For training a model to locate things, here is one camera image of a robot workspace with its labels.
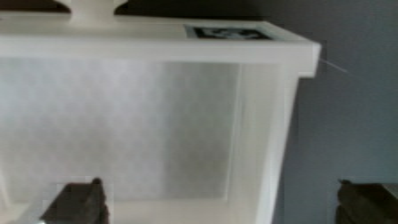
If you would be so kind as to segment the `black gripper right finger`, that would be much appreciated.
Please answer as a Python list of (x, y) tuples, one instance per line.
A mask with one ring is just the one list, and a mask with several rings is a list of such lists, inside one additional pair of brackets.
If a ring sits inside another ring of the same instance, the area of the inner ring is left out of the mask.
[(339, 183), (336, 224), (398, 224), (398, 183)]

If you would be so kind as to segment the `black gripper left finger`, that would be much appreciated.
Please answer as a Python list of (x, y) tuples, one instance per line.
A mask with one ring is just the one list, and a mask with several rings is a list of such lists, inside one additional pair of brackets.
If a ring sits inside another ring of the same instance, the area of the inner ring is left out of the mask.
[(110, 224), (103, 181), (68, 183), (39, 217), (44, 224)]

